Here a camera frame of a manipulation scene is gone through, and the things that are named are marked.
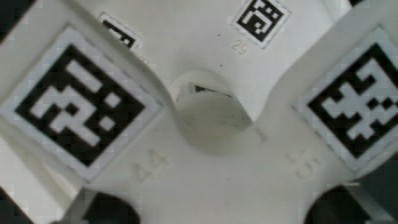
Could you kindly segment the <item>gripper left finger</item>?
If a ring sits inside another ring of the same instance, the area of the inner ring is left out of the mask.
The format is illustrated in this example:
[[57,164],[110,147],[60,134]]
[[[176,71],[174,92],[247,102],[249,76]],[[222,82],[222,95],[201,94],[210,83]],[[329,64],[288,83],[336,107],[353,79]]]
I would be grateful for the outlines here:
[[83,188],[55,224],[140,224],[140,216],[119,197]]

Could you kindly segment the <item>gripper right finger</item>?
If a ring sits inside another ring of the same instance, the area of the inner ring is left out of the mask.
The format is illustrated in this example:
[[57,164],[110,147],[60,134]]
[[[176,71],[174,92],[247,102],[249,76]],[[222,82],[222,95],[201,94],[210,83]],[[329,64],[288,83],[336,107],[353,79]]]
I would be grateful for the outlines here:
[[307,210],[304,224],[398,224],[359,183],[329,189]]

